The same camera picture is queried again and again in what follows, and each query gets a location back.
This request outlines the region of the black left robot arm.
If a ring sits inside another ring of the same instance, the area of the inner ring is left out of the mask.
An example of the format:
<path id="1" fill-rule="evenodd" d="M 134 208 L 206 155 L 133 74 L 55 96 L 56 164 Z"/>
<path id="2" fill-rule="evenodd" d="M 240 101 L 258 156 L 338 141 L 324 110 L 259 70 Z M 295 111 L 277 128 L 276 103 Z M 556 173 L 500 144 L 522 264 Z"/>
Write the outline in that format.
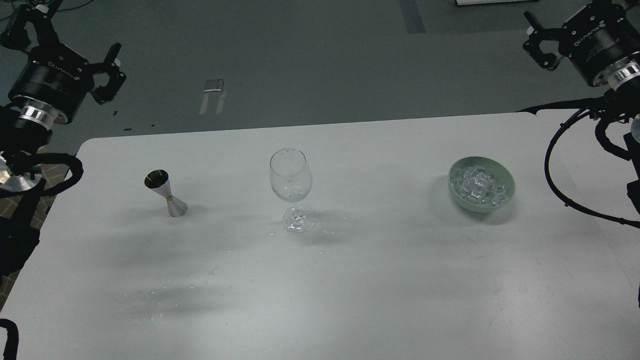
<path id="1" fill-rule="evenodd" d="M 28 0 L 16 7 L 1 32 L 1 46 L 26 55 L 27 62 L 1 107 L 1 197 L 19 196 L 14 213 L 1 219 L 1 276 L 20 271 L 40 242 L 31 221 L 41 198 L 76 185 L 83 164 L 68 153 L 41 153 L 54 125 L 74 120 L 87 95 L 99 104 L 114 100 L 126 81 L 110 46 L 92 63 L 62 43 L 53 25 L 61 0 Z"/>

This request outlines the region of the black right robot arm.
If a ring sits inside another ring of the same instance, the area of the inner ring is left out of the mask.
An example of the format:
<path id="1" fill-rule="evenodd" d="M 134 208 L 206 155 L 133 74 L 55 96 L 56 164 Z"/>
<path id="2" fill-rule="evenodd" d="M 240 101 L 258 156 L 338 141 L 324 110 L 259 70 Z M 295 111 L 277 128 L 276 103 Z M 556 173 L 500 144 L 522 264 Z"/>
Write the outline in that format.
<path id="1" fill-rule="evenodd" d="M 586 85 L 606 87 L 602 96 L 557 101 L 525 109 L 532 115 L 542 110 L 569 110 L 575 113 L 563 122 L 551 139 L 544 160 L 548 186 L 565 207 L 583 214 L 617 222 L 580 205 L 553 182 L 549 163 L 558 139 L 584 117 L 595 121 L 594 136 L 601 148 L 633 164 L 639 171 L 639 31 L 627 12 L 639 6 L 637 0 L 623 4 L 612 0 L 592 0 L 565 20 L 560 27 L 544 27 L 534 14 L 523 15 L 528 22 L 522 48 L 535 63 L 555 71 L 563 59 L 571 62 Z"/>

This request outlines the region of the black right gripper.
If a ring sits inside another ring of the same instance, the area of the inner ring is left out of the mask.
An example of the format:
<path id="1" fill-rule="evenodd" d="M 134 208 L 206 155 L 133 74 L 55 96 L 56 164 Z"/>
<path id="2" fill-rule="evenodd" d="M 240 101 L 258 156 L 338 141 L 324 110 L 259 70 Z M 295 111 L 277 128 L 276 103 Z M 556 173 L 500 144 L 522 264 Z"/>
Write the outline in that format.
<path id="1" fill-rule="evenodd" d="M 561 27 L 544 27 L 531 11 L 523 50 L 547 71 L 567 58 L 590 87 L 619 88 L 639 75 L 639 32 L 627 18 L 638 0 L 592 0 Z"/>

